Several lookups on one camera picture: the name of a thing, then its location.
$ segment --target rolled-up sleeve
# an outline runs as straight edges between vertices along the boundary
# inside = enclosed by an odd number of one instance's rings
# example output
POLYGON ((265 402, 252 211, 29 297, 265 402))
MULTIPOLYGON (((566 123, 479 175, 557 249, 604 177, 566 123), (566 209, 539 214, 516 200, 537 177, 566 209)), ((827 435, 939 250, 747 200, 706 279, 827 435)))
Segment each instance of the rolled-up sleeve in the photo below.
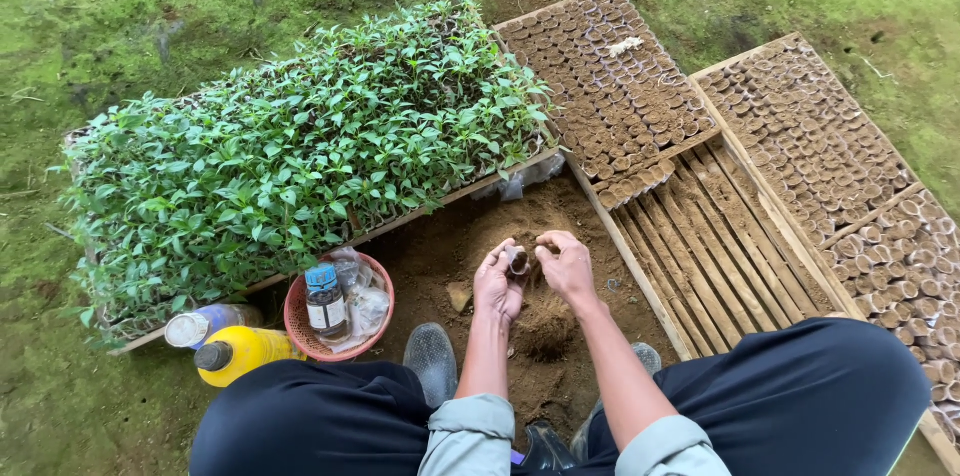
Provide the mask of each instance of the rolled-up sleeve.
POLYGON ((509 476, 514 407, 490 393, 443 403, 430 416, 418 476, 509 476))
POLYGON ((707 433, 693 420, 666 416, 620 454, 616 476, 730 476, 707 433))

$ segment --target black pants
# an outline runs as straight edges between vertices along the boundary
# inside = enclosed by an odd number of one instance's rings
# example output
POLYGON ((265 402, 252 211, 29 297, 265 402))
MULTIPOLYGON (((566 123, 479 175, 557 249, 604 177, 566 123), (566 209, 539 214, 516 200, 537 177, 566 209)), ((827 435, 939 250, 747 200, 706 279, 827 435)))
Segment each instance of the black pants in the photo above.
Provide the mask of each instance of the black pants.
MULTIPOLYGON (((906 347, 846 319, 746 335, 728 354, 671 365, 654 379, 734 476, 885 476, 930 401, 906 347)), ((415 476, 432 412, 402 365, 274 362, 210 404, 190 474, 415 476)), ((589 450, 585 465, 564 473, 612 476, 618 451, 603 412, 589 450)))

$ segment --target white bottle cap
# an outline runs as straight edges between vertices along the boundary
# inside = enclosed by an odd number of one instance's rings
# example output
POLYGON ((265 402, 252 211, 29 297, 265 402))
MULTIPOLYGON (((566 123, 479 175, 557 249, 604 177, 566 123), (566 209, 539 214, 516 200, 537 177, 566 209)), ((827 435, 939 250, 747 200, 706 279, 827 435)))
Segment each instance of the white bottle cap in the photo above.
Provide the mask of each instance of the white bottle cap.
POLYGON ((210 321, 205 316, 198 312, 185 312, 167 322, 163 336, 172 346, 185 348, 204 340, 209 328, 210 321))

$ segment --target yellow plastic bottle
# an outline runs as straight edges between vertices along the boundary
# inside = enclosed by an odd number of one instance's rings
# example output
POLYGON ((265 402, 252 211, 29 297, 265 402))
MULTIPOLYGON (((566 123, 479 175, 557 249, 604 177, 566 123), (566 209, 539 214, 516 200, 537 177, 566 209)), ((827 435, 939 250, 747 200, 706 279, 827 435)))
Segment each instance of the yellow plastic bottle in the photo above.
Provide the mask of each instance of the yellow plastic bottle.
POLYGON ((210 335, 193 357, 207 384, 227 387, 244 373, 278 359, 306 359, 286 332, 230 326, 210 335))

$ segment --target blue bottle cap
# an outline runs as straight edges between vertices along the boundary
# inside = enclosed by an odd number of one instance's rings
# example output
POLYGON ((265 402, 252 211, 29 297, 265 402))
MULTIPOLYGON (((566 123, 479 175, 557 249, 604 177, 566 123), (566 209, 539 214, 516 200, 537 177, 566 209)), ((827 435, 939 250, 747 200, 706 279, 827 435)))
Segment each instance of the blue bottle cap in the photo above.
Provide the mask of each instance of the blue bottle cap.
POLYGON ((303 277, 308 290, 322 290, 337 285, 337 270, 330 262, 320 262, 306 270, 303 277))

